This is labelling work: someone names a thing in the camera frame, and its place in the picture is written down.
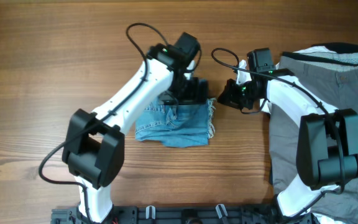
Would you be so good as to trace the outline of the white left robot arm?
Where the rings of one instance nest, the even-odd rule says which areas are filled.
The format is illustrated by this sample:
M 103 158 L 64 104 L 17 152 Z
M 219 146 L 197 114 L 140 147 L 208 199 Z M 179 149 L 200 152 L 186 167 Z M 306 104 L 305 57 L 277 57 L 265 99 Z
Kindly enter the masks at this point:
M 82 191 L 77 207 L 81 221 L 108 220 L 111 182 L 124 163 L 125 136 L 153 100 L 163 105 L 206 102 L 208 84 L 187 76 L 200 51 L 197 42 L 152 46 L 137 73 L 110 100 L 90 113 L 78 109 L 71 116 L 62 161 Z

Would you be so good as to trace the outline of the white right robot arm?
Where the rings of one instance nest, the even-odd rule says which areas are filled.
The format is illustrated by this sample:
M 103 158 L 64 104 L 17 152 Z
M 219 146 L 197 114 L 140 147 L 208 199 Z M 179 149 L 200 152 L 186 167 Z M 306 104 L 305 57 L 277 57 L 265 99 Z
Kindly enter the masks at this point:
M 299 128 L 296 169 L 290 185 L 277 195 L 277 212 L 292 221 L 326 194 L 339 194 L 358 178 L 358 114 L 339 110 L 307 90 L 287 69 L 251 72 L 243 81 L 229 79 L 218 102 L 252 114 L 261 107 L 280 107 Z

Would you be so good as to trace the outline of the light blue denim jeans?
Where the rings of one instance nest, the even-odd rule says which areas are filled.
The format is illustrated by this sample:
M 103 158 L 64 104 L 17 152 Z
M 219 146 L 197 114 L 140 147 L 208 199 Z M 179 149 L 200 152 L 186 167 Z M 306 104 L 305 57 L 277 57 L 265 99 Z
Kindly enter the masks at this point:
M 166 147 L 205 146 L 214 137 L 213 105 L 208 82 L 201 80 L 203 103 L 163 105 L 155 98 L 135 122 L 135 139 L 158 141 Z

